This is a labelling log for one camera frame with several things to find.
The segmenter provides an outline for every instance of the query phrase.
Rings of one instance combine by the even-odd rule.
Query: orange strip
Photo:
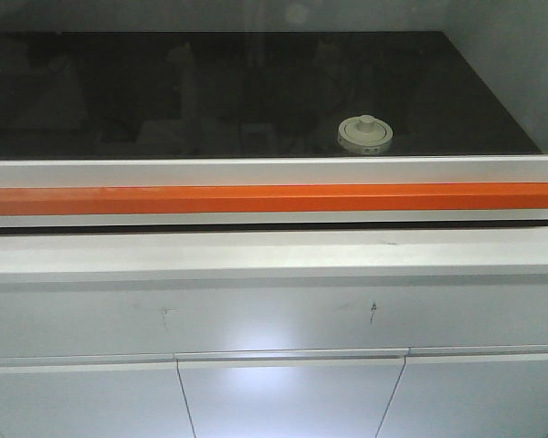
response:
[[[548,182],[0,189],[0,215],[548,208]]]

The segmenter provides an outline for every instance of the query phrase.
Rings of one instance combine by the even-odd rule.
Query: round knob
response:
[[[338,142],[347,151],[362,155],[377,155],[387,151],[394,133],[387,123],[363,115],[344,120],[339,126]]]
[[[359,122],[357,123],[357,129],[361,132],[373,132],[375,127],[375,117],[374,116],[361,116]]]

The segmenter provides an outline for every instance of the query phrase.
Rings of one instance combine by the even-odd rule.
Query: gray wall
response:
[[[449,0],[0,0],[0,30],[427,30]]]
[[[548,152],[548,0],[455,0],[448,7],[446,30]]]

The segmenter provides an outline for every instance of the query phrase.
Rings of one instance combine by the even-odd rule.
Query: white cabinet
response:
[[[548,354],[409,358],[379,438],[548,434]]]
[[[179,363],[197,438],[369,438],[403,360]]]
[[[0,357],[524,344],[548,227],[0,237]]]
[[[174,363],[0,369],[1,436],[193,437]]]

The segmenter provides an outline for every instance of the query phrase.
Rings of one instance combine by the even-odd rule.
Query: white knob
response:
[[[389,149],[392,128],[373,116],[351,117],[339,125],[337,141],[347,151],[361,155],[378,155]]]

